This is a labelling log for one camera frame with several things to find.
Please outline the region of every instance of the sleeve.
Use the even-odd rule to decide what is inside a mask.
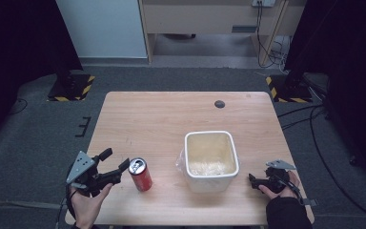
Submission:
[[[269,229],[312,229],[305,206],[296,198],[273,198],[266,207]]]

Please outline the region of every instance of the dark curtain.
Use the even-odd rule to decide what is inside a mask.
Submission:
[[[19,87],[38,77],[82,70],[54,0],[0,0],[0,123]]]
[[[303,72],[329,76],[325,103],[333,122],[366,163],[366,1],[308,0],[286,69],[296,70],[301,61]]]

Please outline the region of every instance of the can lid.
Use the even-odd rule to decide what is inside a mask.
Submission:
[[[147,163],[145,163],[143,158],[134,158],[130,163],[129,171],[133,175],[139,175],[145,170],[146,167]]]

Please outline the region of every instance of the black and yellow tape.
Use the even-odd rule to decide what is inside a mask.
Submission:
[[[90,77],[86,81],[85,85],[82,87],[80,94],[77,94],[74,96],[66,96],[66,95],[60,94],[58,96],[49,97],[48,101],[66,102],[66,101],[84,100],[86,98],[86,96],[88,95],[89,90],[91,89],[93,80],[94,80],[94,76],[90,75]]]
[[[278,89],[275,87],[273,80],[270,77],[266,78],[266,82],[269,85],[270,92],[272,94],[272,98],[274,102],[297,102],[297,103],[305,103],[312,102],[310,98],[299,98],[299,97],[284,97],[279,93]]]

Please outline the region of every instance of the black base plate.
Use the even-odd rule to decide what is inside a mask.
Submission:
[[[287,75],[285,74],[270,75],[271,81],[269,82],[269,86],[271,90],[275,91],[275,94],[273,94],[274,101],[312,101],[312,96],[308,90],[308,87],[298,85],[296,87],[289,88],[285,85],[286,78]]]
[[[48,95],[49,99],[56,97],[66,98],[82,98],[84,97],[84,90],[88,86],[90,74],[72,74],[74,79],[74,86],[72,88],[66,88],[62,86],[61,82],[57,79],[51,88]]]

